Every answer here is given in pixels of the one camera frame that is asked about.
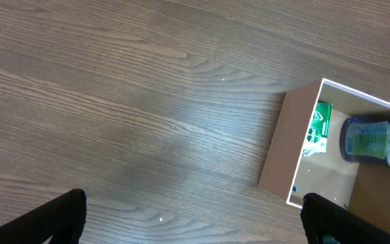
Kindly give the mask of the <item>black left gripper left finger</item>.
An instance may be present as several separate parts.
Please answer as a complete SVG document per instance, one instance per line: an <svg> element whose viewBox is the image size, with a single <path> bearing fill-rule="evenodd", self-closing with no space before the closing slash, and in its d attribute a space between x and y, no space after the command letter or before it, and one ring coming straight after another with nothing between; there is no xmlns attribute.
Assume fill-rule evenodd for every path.
<svg viewBox="0 0 390 244"><path fill-rule="evenodd" d="M72 189L0 226L0 243L78 244L86 223L85 191Z"/></svg>

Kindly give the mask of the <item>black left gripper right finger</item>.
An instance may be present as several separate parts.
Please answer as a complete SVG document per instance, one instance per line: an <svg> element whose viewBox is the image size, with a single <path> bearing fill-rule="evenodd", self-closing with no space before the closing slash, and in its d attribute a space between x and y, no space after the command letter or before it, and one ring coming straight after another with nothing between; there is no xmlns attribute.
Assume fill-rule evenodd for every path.
<svg viewBox="0 0 390 244"><path fill-rule="evenodd" d="M390 244L390 234L328 199L308 193L300 217L309 244Z"/></svg>

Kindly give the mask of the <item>green Dettol soap bar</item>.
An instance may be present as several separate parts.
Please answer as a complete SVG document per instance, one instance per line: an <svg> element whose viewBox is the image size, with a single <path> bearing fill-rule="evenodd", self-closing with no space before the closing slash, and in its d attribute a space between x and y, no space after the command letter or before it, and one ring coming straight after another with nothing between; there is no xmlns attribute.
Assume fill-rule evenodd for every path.
<svg viewBox="0 0 390 244"><path fill-rule="evenodd" d="M332 104L325 102L316 104L303 144L305 157L326 152L331 112Z"/></svg>

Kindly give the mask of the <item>clear foam soap pump bottle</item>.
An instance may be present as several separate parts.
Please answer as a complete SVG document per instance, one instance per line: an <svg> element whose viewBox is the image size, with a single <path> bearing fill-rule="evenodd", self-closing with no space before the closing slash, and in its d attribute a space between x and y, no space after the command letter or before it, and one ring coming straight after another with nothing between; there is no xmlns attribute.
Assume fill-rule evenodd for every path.
<svg viewBox="0 0 390 244"><path fill-rule="evenodd" d="M343 123L339 148L344 160L390 167L390 120L350 117Z"/></svg>

